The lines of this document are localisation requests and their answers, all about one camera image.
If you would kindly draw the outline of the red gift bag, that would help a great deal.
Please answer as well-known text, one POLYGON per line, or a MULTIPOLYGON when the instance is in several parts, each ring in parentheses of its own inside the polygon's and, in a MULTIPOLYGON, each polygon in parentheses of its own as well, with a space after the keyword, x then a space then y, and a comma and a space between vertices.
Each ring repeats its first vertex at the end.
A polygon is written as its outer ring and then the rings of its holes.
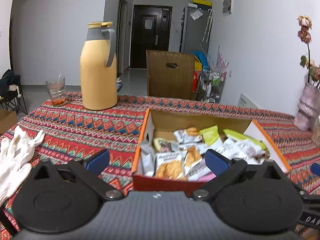
POLYGON ((198 72, 198 71, 193 72, 193 86, 192 86, 193 92, 197 91, 200 74, 201 74, 201 72, 198 72))

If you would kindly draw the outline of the pink snack packet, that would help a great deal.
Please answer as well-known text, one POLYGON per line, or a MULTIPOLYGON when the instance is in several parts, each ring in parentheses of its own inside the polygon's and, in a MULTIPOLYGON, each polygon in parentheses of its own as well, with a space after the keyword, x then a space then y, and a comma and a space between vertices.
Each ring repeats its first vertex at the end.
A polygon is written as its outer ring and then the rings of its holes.
POLYGON ((216 175, 213 172, 210 172, 208 174, 206 174, 205 176, 202 176, 201 178, 199 178, 197 181, 198 182, 208 182, 212 179, 214 179, 216 177, 216 175))

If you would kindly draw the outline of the white cookie snack packet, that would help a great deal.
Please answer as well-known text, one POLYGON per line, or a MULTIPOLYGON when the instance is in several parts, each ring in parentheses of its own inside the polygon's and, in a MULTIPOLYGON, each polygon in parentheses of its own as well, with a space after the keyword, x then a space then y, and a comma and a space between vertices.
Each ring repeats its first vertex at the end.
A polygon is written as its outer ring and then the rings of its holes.
POLYGON ((186 180, 184 175, 186 154, 186 151, 157 153, 155 177, 159 179, 186 180))

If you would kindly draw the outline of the woven tissue basket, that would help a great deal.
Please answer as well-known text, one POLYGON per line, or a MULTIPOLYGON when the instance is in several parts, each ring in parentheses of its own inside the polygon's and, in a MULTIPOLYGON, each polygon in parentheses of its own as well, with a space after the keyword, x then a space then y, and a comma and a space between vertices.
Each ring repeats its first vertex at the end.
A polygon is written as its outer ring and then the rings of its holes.
POLYGON ((320 124, 317 124, 313 130, 311 139, 317 148, 320 148, 320 124))

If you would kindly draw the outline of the pink ceramic vase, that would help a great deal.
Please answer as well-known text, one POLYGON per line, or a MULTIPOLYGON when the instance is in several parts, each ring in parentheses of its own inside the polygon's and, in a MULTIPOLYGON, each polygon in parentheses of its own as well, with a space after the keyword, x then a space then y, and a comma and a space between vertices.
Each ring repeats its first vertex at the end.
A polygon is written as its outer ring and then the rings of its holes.
POLYGON ((297 107, 298 112, 293 123, 299 130, 307 131, 313 126, 318 115, 319 89, 306 82, 297 107))

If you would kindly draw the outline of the grey refrigerator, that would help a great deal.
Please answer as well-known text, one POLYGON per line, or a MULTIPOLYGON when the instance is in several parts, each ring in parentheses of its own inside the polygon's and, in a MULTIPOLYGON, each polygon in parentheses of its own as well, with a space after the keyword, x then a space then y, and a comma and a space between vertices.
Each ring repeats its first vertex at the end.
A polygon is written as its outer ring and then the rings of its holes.
POLYGON ((196 8, 194 6, 186 6, 183 9, 180 53, 208 52, 212 6, 196 5, 196 8))

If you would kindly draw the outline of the black folding chair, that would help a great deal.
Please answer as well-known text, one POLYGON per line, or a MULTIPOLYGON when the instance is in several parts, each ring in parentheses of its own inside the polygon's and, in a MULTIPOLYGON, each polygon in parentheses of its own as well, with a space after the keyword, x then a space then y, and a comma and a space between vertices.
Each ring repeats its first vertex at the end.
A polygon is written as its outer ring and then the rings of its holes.
POLYGON ((8 69, 1 77, 1 108, 6 111, 15 111, 28 114, 23 90, 21 76, 8 69))

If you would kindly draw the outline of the orange cardboard snack box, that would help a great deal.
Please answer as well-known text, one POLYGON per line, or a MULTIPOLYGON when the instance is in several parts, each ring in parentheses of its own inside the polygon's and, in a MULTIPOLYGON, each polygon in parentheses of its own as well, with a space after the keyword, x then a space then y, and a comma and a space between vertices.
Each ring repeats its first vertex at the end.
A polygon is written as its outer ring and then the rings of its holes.
POLYGON ((204 160, 208 149, 216 150, 227 159, 239 157, 253 165, 259 165, 265 160, 274 160, 284 173, 290 171, 280 150, 255 120, 149 109, 133 162, 134 189, 184 191, 191 194, 205 184, 197 180, 212 172, 204 160), (199 131, 215 125, 218 126, 223 145, 213 149, 204 143, 199 131), (156 178, 156 154, 180 151, 187 152, 184 160, 186 180, 156 178))

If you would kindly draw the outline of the white work glove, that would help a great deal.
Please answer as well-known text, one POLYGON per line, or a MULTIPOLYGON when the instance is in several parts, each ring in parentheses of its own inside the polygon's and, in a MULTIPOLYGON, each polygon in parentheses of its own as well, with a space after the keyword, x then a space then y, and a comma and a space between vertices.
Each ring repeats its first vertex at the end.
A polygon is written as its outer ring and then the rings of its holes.
POLYGON ((26 131, 16 126, 11 140, 1 140, 1 204, 12 197, 31 172, 30 161, 35 148, 44 140, 40 130, 31 139, 26 131))

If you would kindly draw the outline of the yellow thermos jug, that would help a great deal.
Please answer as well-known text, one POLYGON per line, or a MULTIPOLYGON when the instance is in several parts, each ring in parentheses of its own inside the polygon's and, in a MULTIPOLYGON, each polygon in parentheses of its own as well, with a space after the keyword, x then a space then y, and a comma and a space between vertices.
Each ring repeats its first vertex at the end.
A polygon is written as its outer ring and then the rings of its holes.
POLYGON ((82 104, 99 111, 117 104, 116 31, 112 22, 88 24, 80 54, 82 104))

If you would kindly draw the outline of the drinking glass with straw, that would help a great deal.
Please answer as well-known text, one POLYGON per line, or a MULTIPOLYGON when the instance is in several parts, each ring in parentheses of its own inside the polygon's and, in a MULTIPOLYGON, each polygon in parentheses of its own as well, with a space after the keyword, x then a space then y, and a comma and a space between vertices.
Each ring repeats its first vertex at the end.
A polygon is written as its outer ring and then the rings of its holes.
POLYGON ((62 73, 55 79, 46 81, 46 88, 50 97, 50 101, 54 107, 61 106, 66 101, 66 85, 65 78, 62 73))

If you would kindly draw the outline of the patterned red tablecloth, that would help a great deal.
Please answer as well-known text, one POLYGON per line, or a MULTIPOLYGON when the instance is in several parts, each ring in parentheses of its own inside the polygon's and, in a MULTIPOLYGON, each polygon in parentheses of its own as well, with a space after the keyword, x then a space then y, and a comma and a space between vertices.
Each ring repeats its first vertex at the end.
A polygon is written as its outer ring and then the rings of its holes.
POLYGON ((290 179, 311 194, 319 193, 319 176, 311 172, 311 165, 319 163, 319 148, 311 133, 299 131, 293 125, 293 117, 284 113, 151 96, 120 96, 116 106, 95 112, 83 107, 80 93, 69 92, 65 105, 54 107, 46 101, 18 125, 30 136, 40 129, 46 134, 35 150, 33 165, 46 158, 62 164, 73 157, 90 157, 106 148, 111 154, 111 167, 103 172, 102 178, 128 192, 133 189, 133 153, 149 108, 256 120, 289 163, 290 179))

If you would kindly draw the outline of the green snack packet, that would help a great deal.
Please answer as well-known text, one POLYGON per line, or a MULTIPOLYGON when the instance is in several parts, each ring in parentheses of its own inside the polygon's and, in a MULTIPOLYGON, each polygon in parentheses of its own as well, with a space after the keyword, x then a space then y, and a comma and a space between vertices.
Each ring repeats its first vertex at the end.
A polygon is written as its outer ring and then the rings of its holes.
POLYGON ((213 149, 216 149, 223 145, 223 141, 218 132, 218 126, 212 126, 199 131, 204 143, 213 149))

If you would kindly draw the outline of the brown cardboard box on floor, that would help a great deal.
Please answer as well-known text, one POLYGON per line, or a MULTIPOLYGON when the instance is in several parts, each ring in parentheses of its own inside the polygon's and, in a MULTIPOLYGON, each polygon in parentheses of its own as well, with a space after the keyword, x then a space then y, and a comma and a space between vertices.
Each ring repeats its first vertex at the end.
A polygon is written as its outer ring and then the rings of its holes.
POLYGON ((147 94, 160 98, 192 98, 195 56, 147 50, 147 94))

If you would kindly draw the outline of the dried pink flowers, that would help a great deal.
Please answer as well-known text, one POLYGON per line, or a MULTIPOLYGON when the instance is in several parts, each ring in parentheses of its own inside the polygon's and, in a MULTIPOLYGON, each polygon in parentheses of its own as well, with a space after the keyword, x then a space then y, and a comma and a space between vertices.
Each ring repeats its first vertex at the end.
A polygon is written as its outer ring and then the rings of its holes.
POLYGON ((311 58, 310 43, 312 37, 310 31, 312 30, 312 19, 306 15, 297 17, 299 31, 297 33, 300 41, 307 46, 308 52, 300 57, 300 66, 306 68, 308 71, 307 83, 319 89, 319 65, 311 58))

